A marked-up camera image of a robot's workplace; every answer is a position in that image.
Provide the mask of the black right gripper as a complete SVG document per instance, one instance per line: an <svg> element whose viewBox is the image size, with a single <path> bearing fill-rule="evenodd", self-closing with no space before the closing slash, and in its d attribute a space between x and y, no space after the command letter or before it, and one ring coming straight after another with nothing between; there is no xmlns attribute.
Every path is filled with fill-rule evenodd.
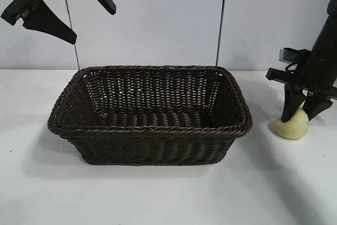
<svg viewBox="0 0 337 225"><path fill-rule="evenodd" d="M336 72L329 71L327 66L314 66L303 61L286 61L285 70L269 68L266 78L284 84L284 108L281 117L283 123L289 121L300 105L309 121L329 109L336 99L336 88L333 86Z"/></svg>

